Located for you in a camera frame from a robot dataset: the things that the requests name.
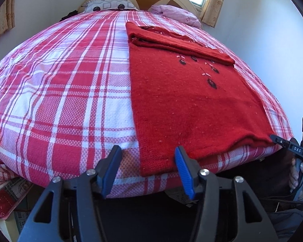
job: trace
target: mattress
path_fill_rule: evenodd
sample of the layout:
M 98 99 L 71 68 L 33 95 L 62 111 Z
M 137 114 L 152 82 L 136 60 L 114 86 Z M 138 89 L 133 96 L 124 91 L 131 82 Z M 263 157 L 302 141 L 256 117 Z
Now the mattress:
M 114 144 L 124 158 L 109 197 L 180 185 L 177 172 L 144 177 L 140 172 L 126 22 L 159 26 L 228 54 L 260 96 L 275 134 L 293 136 L 281 105 L 259 77 L 205 31 L 145 11 L 79 14 L 23 42 L 0 62 L 0 185 L 17 176 L 43 187 L 57 175 L 76 177 L 94 168 Z M 217 173 L 278 149 L 242 146 L 210 156 L 202 166 Z

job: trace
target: curtain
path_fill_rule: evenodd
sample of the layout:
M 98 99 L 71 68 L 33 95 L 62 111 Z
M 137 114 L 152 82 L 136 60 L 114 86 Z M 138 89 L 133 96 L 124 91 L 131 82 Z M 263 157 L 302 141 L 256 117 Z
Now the curtain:
M 0 35 L 15 27 L 15 0 L 5 0 L 0 7 Z
M 222 5 L 223 0 L 205 0 L 200 14 L 200 20 L 209 26 L 215 27 Z

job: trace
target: metal screw head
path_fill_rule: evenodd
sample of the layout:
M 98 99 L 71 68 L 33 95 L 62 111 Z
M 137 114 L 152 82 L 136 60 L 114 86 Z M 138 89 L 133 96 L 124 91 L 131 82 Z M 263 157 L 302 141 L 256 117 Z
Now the metal screw head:
M 60 176 L 56 176 L 56 177 L 53 177 L 52 182 L 53 182 L 53 183 L 58 183 L 58 182 L 61 181 L 61 180 L 62 180 L 62 179 L 61 179 Z
M 86 171 L 86 174 L 87 175 L 94 175 L 96 173 L 96 171 L 94 170 L 94 169 L 88 169 L 87 171 Z
M 199 171 L 199 173 L 200 173 L 201 175 L 208 175 L 208 174 L 210 173 L 210 171 L 209 171 L 208 169 L 201 169 L 201 170 Z
M 237 183 L 243 183 L 243 181 L 244 181 L 243 177 L 241 177 L 241 176 L 236 176 L 235 177 L 235 182 L 237 182 Z

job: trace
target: cable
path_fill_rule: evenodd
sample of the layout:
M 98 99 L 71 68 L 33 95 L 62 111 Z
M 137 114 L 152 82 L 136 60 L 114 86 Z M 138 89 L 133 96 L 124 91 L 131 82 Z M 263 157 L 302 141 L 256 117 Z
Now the cable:
M 293 192 L 289 195 L 285 195 L 285 196 L 268 196 L 268 197 L 264 197 L 264 198 L 259 198 L 259 200 L 266 200 L 266 201 L 276 201 L 276 202 L 282 202 L 282 203 L 303 203 L 300 202 L 300 201 L 288 201 L 288 200 L 278 200 L 279 198 L 288 198 L 290 196 L 292 196 L 294 193 L 296 193 L 301 187 L 303 186 L 303 182 L 297 186 Z

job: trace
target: red knit garment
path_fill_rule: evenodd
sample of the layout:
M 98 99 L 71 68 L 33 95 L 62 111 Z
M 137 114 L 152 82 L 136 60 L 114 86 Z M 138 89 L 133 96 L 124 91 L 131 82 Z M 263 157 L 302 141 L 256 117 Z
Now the red knit garment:
M 227 54 L 160 27 L 126 28 L 142 176 L 176 171 L 178 145 L 201 164 L 243 145 L 273 145 L 260 97 Z

